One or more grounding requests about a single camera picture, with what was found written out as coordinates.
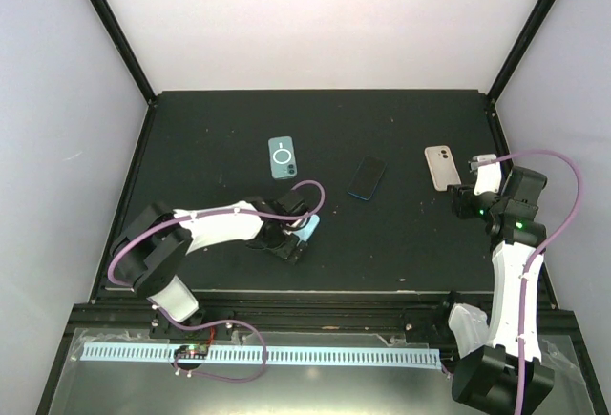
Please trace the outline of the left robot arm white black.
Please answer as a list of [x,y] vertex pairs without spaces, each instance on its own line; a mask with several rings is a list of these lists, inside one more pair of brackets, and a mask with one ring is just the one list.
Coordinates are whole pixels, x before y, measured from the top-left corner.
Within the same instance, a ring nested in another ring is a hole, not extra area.
[[283,261],[295,262],[320,218],[291,191],[278,200],[253,198],[203,210],[146,207],[111,247],[108,280],[150,301],[184,338],[203,330],[205,316],[178,270],[189,254],[226,242],[243,241]]

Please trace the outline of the light blue phone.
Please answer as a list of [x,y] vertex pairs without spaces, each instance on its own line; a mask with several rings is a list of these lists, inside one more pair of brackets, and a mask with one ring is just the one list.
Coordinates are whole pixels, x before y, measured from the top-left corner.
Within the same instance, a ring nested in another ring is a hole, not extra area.
[[294,231],[293,234],[297,236],[300,241],[308,242],[312,237],[314,232],[316,231],[318,225],[320,223],[320,217],[318,215],[313,215],[307,220],[305,226],[297,231]]

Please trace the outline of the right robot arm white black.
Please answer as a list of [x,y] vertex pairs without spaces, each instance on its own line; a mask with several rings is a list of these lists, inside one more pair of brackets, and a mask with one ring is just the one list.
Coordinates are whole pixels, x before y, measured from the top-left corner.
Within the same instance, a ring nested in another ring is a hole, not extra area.
[[485,414],[531,414],[554,386],[542,363],[537,333],[537,284],[547,237],[535,221],[545,175],[516,167],[504,177],[490,156],[471,164],[472,185],[453,185],[453,213],[481,218],[491,240],[494,269],[490,313],[464,302],[434,317],[436,335],[456,341],[459,362],[452,397]]

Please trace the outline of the dark blue phone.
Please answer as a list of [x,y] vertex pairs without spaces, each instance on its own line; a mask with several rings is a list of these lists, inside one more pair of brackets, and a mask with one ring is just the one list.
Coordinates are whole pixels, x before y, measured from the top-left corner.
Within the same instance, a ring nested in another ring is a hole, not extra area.
[[348,194],[361,200],[371,200],[386,167],[384,160],[374,156],[365,156],[348,185]]

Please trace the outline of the beige phone case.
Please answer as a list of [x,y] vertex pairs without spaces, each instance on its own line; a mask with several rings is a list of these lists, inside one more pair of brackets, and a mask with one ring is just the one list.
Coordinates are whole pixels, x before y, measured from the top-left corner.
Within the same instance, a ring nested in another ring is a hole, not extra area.
[[453,154],[449,146],[426,147],[424,156],[436,191],[446,192],[449,187],[461,184],[461,178],[455,167]]

